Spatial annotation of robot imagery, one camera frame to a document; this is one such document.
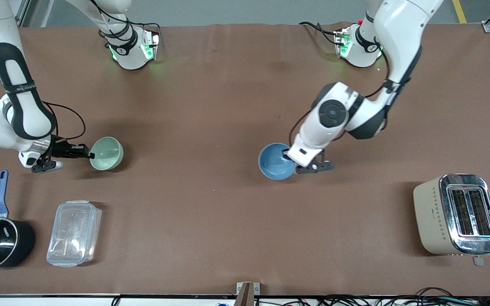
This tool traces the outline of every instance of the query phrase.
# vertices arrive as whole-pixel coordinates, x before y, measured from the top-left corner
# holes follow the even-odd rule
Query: yellow floor line
[[[462,11],[461,2],[459,0],[453,0],[453,6],[457,12],[457,17],[459,18],[459,23],[466,23],[466,17],[464,17],[464,12]]]

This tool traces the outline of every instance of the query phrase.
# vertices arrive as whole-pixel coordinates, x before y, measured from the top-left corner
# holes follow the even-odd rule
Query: blue bowl
[[[283,143],[272,143],[260,151],[258,167],[267,178],[279,181],[289,178],[294,173],[296,163],[284,158],[282,154],[288,149],[288,145]]]

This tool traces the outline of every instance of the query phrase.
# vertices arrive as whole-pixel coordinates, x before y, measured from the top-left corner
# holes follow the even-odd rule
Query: pot handle
[[[6,183],[9,178],[9,172],[5,169],[0,172],[0,217],[6,218],[9,215],[9,210],[5,203]]]

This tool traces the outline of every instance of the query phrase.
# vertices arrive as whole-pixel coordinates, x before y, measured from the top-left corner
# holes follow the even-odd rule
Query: clear plastic container
[[[94,257],[101,209],[88,201],[68,201],[58,206],[46,261],[58,267],[74,267]]]

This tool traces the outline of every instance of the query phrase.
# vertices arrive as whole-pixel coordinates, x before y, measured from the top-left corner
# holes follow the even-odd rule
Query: light green bowl
[[[113,137],[99,139],[90,149],[96,156],[90,159],[90,164],[96,170],[111,170],[120,164],[124,157],[122,145]]]

